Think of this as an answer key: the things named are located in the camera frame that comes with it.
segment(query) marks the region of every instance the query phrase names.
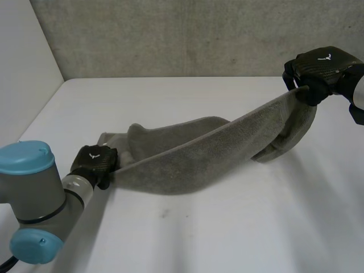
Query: white table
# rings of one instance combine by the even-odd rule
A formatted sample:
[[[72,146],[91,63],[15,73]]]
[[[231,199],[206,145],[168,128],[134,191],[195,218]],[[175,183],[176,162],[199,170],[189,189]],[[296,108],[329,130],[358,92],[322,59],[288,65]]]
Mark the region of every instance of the white table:
[[[62,85],[23,134],[47,142],[61,176],[85,144],[132,123],[156,128],[242,116],[286,91],[277,77],[109,78]],[[364,127],[331,97],[303,140],[182,196],[96,190],[57,259],[21,273],[363,272]],[[17,227],[0,210],[1,260]]]

